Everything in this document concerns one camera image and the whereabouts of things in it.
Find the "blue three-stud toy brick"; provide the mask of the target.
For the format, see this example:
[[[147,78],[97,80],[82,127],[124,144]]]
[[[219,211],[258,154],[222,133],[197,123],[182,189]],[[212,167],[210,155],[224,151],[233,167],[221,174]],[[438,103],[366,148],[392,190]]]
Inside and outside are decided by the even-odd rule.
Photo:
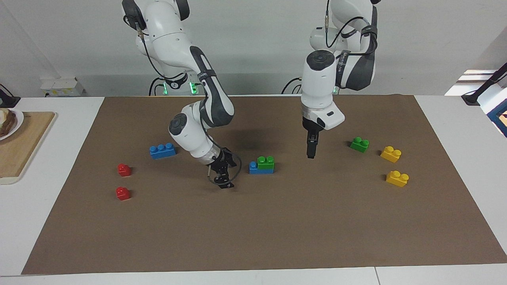
[[[159,144],[157,146],[151,146],[150,157],[154,160],[172,157],[176,155],[175,147],[172,143]]]
[[[249,174],[252,175],[261,175],[261,174],[273,174],[274,169],[259,169],[257,162],[251,161],[249,164]]]

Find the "brown paper table mat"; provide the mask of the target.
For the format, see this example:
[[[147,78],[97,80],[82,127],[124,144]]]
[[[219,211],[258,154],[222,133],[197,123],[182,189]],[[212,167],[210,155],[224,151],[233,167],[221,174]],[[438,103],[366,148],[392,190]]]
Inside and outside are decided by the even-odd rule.
[[[232,123],[210,130],[243,160],[223,190],[180,147],[149,154],[194,101],[103,101],[23,274],[507,263],[413,96],[337,96],[346,120],[321,132],[315,159],[299,98],[235,97]],[[355,137],[366,152],[349,147]],[[386,146],[397,162],[380,156]],[[274,157],[273,174],[249,174],[259,156]],[[393,170],[405,186],[386,182]],[[120,201],[119,186],[132,197]]]

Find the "yellow two-stud toy brick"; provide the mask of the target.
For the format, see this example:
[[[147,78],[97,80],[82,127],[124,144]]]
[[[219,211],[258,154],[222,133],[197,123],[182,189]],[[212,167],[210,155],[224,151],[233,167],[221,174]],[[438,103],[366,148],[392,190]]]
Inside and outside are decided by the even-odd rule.
[[[393,146],[386,146],[384,150],[381,152],[380,156],[392,163],[397,162],[402,155],[402,152],[399,149],[393,148]]]
[[[390,171],[386,175],[386,182],[393,184],[395,186],[403,187],[408,183],[409,175],[405,173],[400,173],[398,170]]]

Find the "white power strip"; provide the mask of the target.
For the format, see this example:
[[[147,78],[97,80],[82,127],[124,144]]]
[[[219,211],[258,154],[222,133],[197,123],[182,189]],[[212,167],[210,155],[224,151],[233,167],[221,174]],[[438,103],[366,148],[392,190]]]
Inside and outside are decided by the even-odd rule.
[[[42,79],[40,90],[44,96],[75,97],[87,94],[77,78]]]

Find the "blue framed box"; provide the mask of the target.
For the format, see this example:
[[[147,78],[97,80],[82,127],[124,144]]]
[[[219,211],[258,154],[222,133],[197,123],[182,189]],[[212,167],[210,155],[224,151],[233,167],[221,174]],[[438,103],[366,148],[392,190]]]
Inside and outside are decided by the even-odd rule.
[[[488,112],[487,117],[507,138],[507,99]]]

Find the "wooden cutting board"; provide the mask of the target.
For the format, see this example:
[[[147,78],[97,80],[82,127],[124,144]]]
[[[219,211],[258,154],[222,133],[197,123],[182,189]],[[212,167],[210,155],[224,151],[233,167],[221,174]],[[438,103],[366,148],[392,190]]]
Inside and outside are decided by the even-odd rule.
[[[14,184],[21,179],[57,118],[56,112],[23,113],[21,127],[0,141],[0,185]]]

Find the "white plate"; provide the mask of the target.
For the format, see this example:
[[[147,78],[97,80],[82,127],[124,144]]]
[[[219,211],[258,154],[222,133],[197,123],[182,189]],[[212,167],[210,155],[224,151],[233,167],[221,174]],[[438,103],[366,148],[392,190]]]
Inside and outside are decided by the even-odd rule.
[[[24,121],[24,113],[16,108],[8,108],[11,112],[13,112],[15,119],[13,127],[10,129],[10,131],[6,135],[0,135],[0,141],[10,137],[15,133],[23,124]]]

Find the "toasted bread slice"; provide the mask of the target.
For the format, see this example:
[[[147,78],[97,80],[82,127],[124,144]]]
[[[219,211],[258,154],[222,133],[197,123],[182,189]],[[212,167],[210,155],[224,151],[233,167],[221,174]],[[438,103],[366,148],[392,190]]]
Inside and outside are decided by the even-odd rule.
[[[0,137],[7,135],[13,128],[16,115],[7,108],[0,108]]]

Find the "black stand base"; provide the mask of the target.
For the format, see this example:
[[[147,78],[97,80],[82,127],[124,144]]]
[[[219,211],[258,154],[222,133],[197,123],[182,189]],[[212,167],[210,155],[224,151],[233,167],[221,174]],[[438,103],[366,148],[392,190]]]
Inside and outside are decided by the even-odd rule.
[[[0,108],[14,108],[20,99],[20,96],[14,96],[7,87],[0,84]]]

